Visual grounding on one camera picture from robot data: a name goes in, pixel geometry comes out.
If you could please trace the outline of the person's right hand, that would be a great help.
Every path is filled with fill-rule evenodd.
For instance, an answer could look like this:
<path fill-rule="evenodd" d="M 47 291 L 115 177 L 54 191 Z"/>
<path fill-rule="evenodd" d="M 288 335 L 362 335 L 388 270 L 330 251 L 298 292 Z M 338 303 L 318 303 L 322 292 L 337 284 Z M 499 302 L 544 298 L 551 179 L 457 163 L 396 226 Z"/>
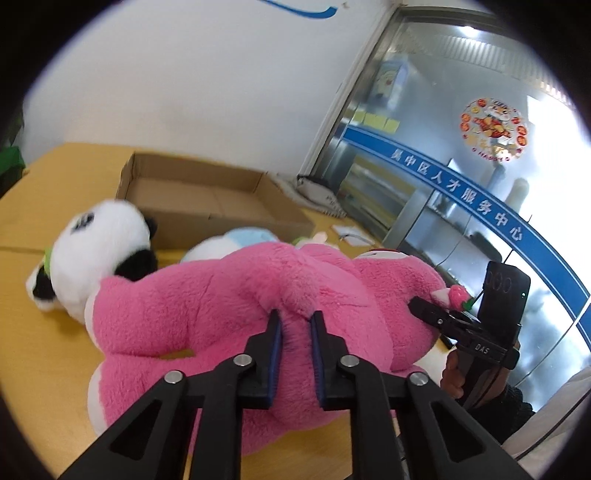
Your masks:
<path fill-rule="evenodd" d="M 440 387 L 453 399 L 457 400 L 464 395 L 464 383 L 465 376 L 459 368 L 459 352 L 453 350 L 447 357 L 446 366 L 442 372 Z"/>

